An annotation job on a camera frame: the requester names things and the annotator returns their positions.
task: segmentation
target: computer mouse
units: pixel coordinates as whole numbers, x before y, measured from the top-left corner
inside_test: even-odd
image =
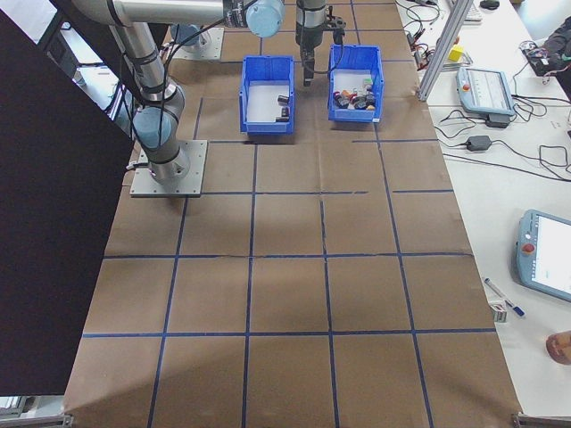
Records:
[[[480,2],[480,7],[483,7],[489,11],[495,11],[498,7],[500,7],[500,2],[498,0],[482,0]]]

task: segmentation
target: power adapter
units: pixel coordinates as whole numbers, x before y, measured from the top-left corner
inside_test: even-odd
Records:
[[[466,148],[471,152],[485,152],[491,145],[489,136],[470,136],[466,141]]]

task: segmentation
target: grid on table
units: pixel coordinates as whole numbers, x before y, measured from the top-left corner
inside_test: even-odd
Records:
[[[389,6],[393,4],[392,2],[370,2],[368,3],[361,3],[357,0],[350,0],[349,2],[341,3],[340,4],[348,4],[351,7],[352,17],[350,17],[353,21],[354,25],[354,35],[357,38],[358,43],[360,43],[360,31],[375,31],[374,29],[358,29],[358,21],[357,15],[355,13],[355,8],[359,8],[362,5],[371,6],[375,5],[383,5]],[[263,50],[263,42],[260,42],[259,45],[259,54],[262,53]],[[204,98],[201,99],[201,104],[199,111],[197,113],[196,118],[196,125],[194,128],[194,137],[197,136],[198,128],[200,124],[201,113],[203,109],[203,101]],[[147,333],[84,333],[83,337],[84,340],[98,340],[104,338],[156,338],[160,339],[160,346],[158,351],[158,362],[156,367],[156,373],[154,376],[154,383],[153,383],[153,393],[152,397],[150,398],[149,402],[149,416],[148,420],[146,421],[146,426],[151,428],[152,426],[157,426],[153,424],[155,418],[155,410],[157,406],[157,397],[159,394],[159,388],[161,383],[161,369],[162,363],[164,358],[165,347],[168,340],[172,340],[175,338],[201,338],[201,337],[228,337],[228,338],[242,338],[244,340],[244,368],[243,368],[243,379],[242,379],[242,411],[241,411],[241,425],[243,427],[248,426],[247,416],[248,416],[248,383],[249,379],[249,372],[250,368],[250,357],[251,357],[251,341],[255,340],[255,338],[271,338],[271,337],[322,337],[324,340],[327,340],[328,343],[328,362],[329,362],[329,371],[330,371],[330,382],[331,382],[331,408],[333,411],[333,424],[335,427],[342,426],[342,420],[340,412],[343,410],[339,408],[339,402],[337,397],[338,392],[338,385],[337,385],[337,366],[335,363],[335,338],[343,338],[343,337],[362,337],[362,336],[394,336],[394,337],[401,337],[403,335],[410,337],[412,339],[412,345],[414,349],[414,355],[416,359],[417,369],[418,369],[418,379],[421,385],[421,392],[422,392],[422,400],[424,400],[424,412],[425,414],[425,422],[427,426],[433,427],[438,426],[435,424],[433,420],[433,412],[431,408],[431,400],[430,394],[428,392],[426,386],[426,379],[425,373],[423,368],[422,357],[420,355],[419,345],[418,345],[418,337],[422,335],[431,335],[436,333],[450,333],[450,334],[460,334],[460,333],[493,333],[495,329],[493,327],[469,327],[469,328],[424,328],[419,329],[416,328],[415,325],[415,317],[414,311],[411,304],[410,298],[410,290],[409,290],[409,282],[407,277],[406,271],[406,260],[407,259],[414,259],[414,258],[423,258],[423,257],[437,257],[437,256],[444,256],[444,257],[462,257],[469,255],[469,251],[403,251],[401,249],[401,239],[399,235],[399,229],[397,227],[397,223],[395,220],[395,213],[394,213],[394,203],[393,198],[395,195],[398,194],[423,194],[423,193],[451,193],[452,190],[448,186],[444,188],[419,188],[419,189],[392,189],[391,183],[387,177],[387,166],[385,162],[385,147],[387,144],[406,144],[410,142],[422,142],[425,141],[427,143],[434,142],[435,137],[433,132],[429,133],[430,135],[425,135],[424,138],[393,138],[389,136],[388,138],[384,138],[382,132],[379,132],[378,127],[374,128],[374,138],[369,140],[354,140],[354,144],[373,144],[377,148],[378,157],[382,164],[382,174],[378,177],[378,180],[381,184],[383,192],[385,193],[387,202],[388,202],[388,209],[390,213],[390,228],[393,231],[393,239],[394,239],[394,247],[395,251],[387,251],[387,252],[377,252],[377,253],[366,253],[366,252],[356,252],[356,253],[332,253],[328,251],[327,248],[327,234],[326,234],[326,222],[327,222],[327,210],[326,204],[324,203],[324,198],[335,195],[339,197],[343,196],[354,196],[355,194],[367,194],[368,189],[353,189],[352,191],[339,191],[339,192],[325,192],[325,191],[317,191],[317,192],[259,192],[257,191],[257,178],[258,178],[258,159],[259,159],[259,146],[255,144],[253,146],[253,170],[252,170],[252,190],[250,192],[207,192],[206,195],[224,195],[224,194],[242,194],[242,195],[249,195],[251,196],[251,206],[250,206],[250,222],[249,222],[249,245],[248,245],[248,253],[242,256],[238,256],[247,263],[247,296],[246,296],[246,312],[245,312],[245,322],[244,322],[244,329],[237,330],[237,331],[227,331],[227,332],[205,332],[205,331],[176,331],[172,332],[169,329],[170,324],[170,314],[171,314],[171,307],[173,304],[173,297],[176,288],[177,282],[177,273],[179,270],[179,265],[181,260],[186,259],[216,259],[219,257],[226,257],[227,254],[206,254],[206,255],[191,255],[191,254],[183,254],[182,244],[183,244],[183,235],[185,230],[185,222],[187,220],[187,211],[189,209],[189,200],[184,200],[184,205],[182,207],[182,215],[179,220],[179,228],[178,228],[178,239],[176,242],[176,251],[175,254],[123,254],[123,255],[108,255],[106,259],[167,259],[173,261],[172,267],[172,275],[170,280],[170,287],[168,293],[168,299],[166,304],[166,311],[164,317],[164,323],[162,327],[162,331],[151,331]],[[255,254],[254,251],[254,229],[255,229],[255,222],[256,222],[256,202],[257,198],[261,195],[272,195],[272,196],[280,196],[280,195],[300,195],[300,196],[308,196],[308,197],[319,197],[319,215],[320,215],[320,239],[321,239],[321,251],[315,252],[312,254],[304,253],[304,254],[267,254],[264,256],[258,256]],[[381,329],[381,330],[335,330],[332,324],[332,302],[331,302],[331,290],[330,290],[330,262],[331,260],[336,259],[351,259],[351,258],[386,258],[386,259],[394,259],[398,262],[399,273],[401,276],[401,285],[402,291],[405,296],[406,301],[406,313],[409,321],[409,326],[402,329]],[[252,306],[252,277],[254,275],[254,266],[257,260],[260,259],[273,259],[273,260],[281,260],[281,259],[318,259],[322,261],[322,268],[323,268],[323,287],[325,289],[325,306],[326,306],[326,318],[327,318],[327,325],[326,328],[318,329],[315,331],[253,331],[252,330],[252,313],[251,313],[251,306]]]

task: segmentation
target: screen display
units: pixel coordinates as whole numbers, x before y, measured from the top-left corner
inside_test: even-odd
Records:
[[[538,216],[537,253],[532,280],[571,293],[571,225]]]
[[[488,109],[509,110],[501,74],[495,71],[468,70],[474,105]]]

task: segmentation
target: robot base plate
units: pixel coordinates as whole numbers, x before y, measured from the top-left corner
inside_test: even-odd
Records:
[[[181,150],[190,160],[188,173],[179,180],[159,183],[147,167],[135,169],[130,195],[134,198],[199,197],[203,189],[204,164],[206,163],[206,140],[181,141]],[[146,154],[141,152],[138,162],[147,163]]]

